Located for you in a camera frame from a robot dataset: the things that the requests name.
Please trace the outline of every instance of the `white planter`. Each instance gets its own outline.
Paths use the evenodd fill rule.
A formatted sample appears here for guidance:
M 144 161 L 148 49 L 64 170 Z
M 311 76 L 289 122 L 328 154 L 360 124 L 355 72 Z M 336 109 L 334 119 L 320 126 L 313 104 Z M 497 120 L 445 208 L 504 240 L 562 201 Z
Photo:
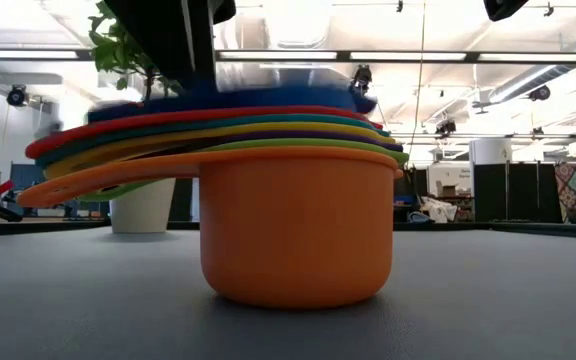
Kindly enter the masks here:
M 111 200 L 112 231 L 124 234 L 165 232 L 175 180 L 157 181 Z

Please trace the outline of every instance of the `orange cup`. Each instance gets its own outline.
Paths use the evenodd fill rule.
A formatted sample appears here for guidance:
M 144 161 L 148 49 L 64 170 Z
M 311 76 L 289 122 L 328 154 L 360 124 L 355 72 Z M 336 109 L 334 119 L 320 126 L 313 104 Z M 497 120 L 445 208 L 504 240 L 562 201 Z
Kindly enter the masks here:
M 201 264 L 210 286 L 272 308 L 336 307 L 379 291 L 390 274 L 401 172 L 387 156 L 349 153 L 202 164 Z

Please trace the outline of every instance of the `white pot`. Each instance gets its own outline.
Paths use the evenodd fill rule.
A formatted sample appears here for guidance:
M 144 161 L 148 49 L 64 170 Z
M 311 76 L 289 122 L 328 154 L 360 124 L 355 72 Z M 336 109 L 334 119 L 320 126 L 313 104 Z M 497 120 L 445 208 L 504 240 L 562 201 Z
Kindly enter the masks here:
M 157 181 L 111 200 L 112 231 L 132 234 L 166 232 L 175 180 Z

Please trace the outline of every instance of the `table surface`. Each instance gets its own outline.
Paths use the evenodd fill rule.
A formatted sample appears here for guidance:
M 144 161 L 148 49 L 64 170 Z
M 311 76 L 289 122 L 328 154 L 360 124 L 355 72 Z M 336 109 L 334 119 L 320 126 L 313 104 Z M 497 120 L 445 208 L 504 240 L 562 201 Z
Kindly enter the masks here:
M 576 239 L 395 233 L 377 296 L 310 312 L 216 297 L 199 233 L 0 236 L 0 359 L 576 359 Z

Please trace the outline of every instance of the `ceiling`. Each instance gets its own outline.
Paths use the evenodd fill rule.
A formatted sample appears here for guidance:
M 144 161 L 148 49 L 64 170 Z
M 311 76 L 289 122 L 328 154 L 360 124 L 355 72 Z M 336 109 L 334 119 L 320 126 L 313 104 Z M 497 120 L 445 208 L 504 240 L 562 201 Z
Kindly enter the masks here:
M 0 47 L 88 48 L 87 17 L 95 0 L 0 0 Z M 237 0 L 236 17 L 215 28 L 217 49 L 307 48 L 331 50 L 571 51 L 576 47 L 576 0 L 531 0 L 514 17 L 492 23 L 481 0 Z M 218 64 L 220 82 L 229 86 L 277 84 L 278 64 Z M 301 64 L 317 68 L 315 83 L 344 84 L 352 64 Z M 369 95 L 379 106 L 371 119 L 399 133 L 434 133 L 437 122 L 454 119 L 457 131 L 472 134 L 522 133 L 544 126 L 546 134 L 576 133 L 576 69 L 548 83 L 552 96 L 532 102 L 516 98 L 473 109 L 488 90 L 526 72 L 528 65 L 370 64 Z M 0 73 L 56 74 L 60 84 L 30 86 L 32 91 L 64 102 L 84 103 L 121 97 L 109 93 L 112 78 L 98 77 L 92 63 L 0 62 Z M 282 76 L 292 76 L 289 72 Z M 410 143 L 410 138 L 400 138 Z M 419 159 L 438 144 L 415 139 Z M 521 148 L 532 142 L 517 141 Z M 567 154 L 561 142 L 541 142 L 553 154 Z M 440 144 L 467 150 L 467 139 Z

